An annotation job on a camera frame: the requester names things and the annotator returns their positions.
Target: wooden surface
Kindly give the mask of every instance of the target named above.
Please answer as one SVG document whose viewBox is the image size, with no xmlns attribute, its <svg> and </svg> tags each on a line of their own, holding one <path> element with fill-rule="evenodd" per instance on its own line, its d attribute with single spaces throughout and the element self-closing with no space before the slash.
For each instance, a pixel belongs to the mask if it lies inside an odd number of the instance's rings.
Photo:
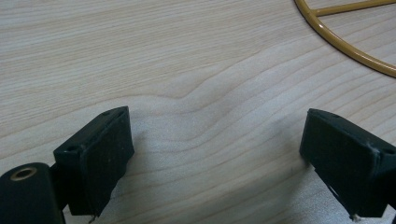
<svg viewBox="0 0 396 224">
<path fill-rule="evenodd" d="M 323 21 L 396 64 L 396 5 Z M 1 173 L 53 164 L 129 106 L 135 154 L 97 224 L 350 223 L 299 156 L 306 111 L 396 144 L 396 79 L 329 46 L 291 0 L 1 1 L 0 68 Z"/>
</svg>

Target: wooden table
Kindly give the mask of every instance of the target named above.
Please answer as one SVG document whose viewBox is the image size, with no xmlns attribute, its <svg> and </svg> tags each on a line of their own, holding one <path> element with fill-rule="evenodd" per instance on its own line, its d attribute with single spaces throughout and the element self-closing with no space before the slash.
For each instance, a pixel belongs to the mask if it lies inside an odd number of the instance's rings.
<svg viewBox="0 0 396 224">
<path fill-rule="evenodd" d="M 395 5 L 323 21 L 396 64 Z M 299 156 L 306 111 L 396 144 L 396 79 L 327 44 L 291 0 L 2 1 L 0 63 L 1 174 L 53 164 L 129 106 L 135 154 L 97 224 L 351 223 Z"/>
</svg>

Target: gold metal bar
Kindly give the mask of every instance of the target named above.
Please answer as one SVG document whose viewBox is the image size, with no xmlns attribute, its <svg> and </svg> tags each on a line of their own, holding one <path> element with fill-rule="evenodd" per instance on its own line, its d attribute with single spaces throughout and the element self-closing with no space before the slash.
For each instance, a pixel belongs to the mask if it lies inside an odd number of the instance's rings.
<svg viewBox="0 0 396 224">
<path fill-rule="evenodd" d="M 305 0 L 295 0 L 295 3 L 311 27 L 335 48 L 339 49 L 352 59 L 365 64 L 366 66 L 371 67 L 380 73 L 391 77 L 396 77 L 396 66 L 389 63 L 384 63 L 377 58 L 374 58 L 349 45 L 346 41 L 329 30 L 329 28 L 327 28 L 321 22 L 321 20 L 318 19 L 317 15 L 311 8 L 309 8 Z"/>
<path fill-rule="evenodd" d="M 336 13 L 343 13 L 348 11 L 355 11 L 365 9 L 368 7 L 380 7 L 384 5 L 394 4 L 396 0 L 369 0 L 364 2 L 350 3 L 336 7 L 323 7 L 312 9 L 317 17 L 328 16 Z"/>
</svg>

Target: light wood tabletop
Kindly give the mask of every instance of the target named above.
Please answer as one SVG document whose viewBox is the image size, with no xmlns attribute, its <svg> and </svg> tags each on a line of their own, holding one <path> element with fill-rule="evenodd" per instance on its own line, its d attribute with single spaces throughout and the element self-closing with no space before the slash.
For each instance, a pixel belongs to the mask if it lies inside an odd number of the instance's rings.
<svg viewBox="0 0 396 224">
<path fill-rule="evenodd" d="M 322 20 L 396 64 L 396 5 Z M 97 224 L 352 223 L 300 158 L 306 111 L 396 144 L 396 79 L 330 46 L 292 0 L 1 1 L 0 64 L 1 174 L 52 165 L 129 106 L 135 154 Z"/>
</svg>

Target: circular hole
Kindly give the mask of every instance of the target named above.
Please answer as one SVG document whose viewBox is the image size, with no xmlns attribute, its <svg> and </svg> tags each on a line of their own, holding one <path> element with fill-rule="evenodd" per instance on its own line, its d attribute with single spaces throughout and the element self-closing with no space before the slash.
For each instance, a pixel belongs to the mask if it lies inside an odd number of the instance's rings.
<svg viewBox="0 0 396 224">
<path fill-rule="evenodd" d="M 382 149 L 382 151 L 383 151 L 384 153 L 387 153 L 387 154 L 390 154 L 390 155 L 393 155 L 393 154 L 396 153 L 395 150 L 390 149 L 390 148 L 384 148 L 384 149 Z"/>
<path fill-rule="evenodd" d="M 13 181 L 20 181 L 29 178 L 30 176 L 34 175 L 37 172 L 35 167 L 26 167 L 22 168 L 19 171 L 15 172 L 11 176 L 11 180 Z"/>
<path fill-rule="evenodd" d="M 77 149 L 78 149 L 77 146 L 71 146 L 71 147 L 68 147 L 66 151 L 74 151 L 74 150 L 77 150 Z"/>
</svg>

